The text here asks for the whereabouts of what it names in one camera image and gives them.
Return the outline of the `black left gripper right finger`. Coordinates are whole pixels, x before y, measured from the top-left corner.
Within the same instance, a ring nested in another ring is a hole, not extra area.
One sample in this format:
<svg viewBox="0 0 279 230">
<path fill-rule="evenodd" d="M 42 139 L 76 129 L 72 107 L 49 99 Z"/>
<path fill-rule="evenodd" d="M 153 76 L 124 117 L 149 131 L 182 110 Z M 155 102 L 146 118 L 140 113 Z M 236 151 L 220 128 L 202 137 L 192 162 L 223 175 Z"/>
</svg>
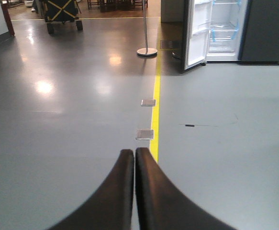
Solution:
<svg viewBox="0 0 279 230">
<path fill-rule="evenodd" d="M 142 230 L 231 230 L 188 199 L 164 174 L 148 148 L 135 152 L 135 192 Z"/>
</svg>

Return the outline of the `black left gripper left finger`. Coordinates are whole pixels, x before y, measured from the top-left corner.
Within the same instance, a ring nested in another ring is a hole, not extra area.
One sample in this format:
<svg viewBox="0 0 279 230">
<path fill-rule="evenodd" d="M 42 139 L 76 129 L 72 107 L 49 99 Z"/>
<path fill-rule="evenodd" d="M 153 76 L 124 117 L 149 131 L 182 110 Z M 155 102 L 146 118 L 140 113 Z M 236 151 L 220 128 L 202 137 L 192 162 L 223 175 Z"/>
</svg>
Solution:
<svg viewBox="0 0 279 230">
<path fill-rule="evenodd" d="M 134 196 L 134 154 L 123 149 L 98 189 L 52 230 L 129 230 Z"/>
</svg>

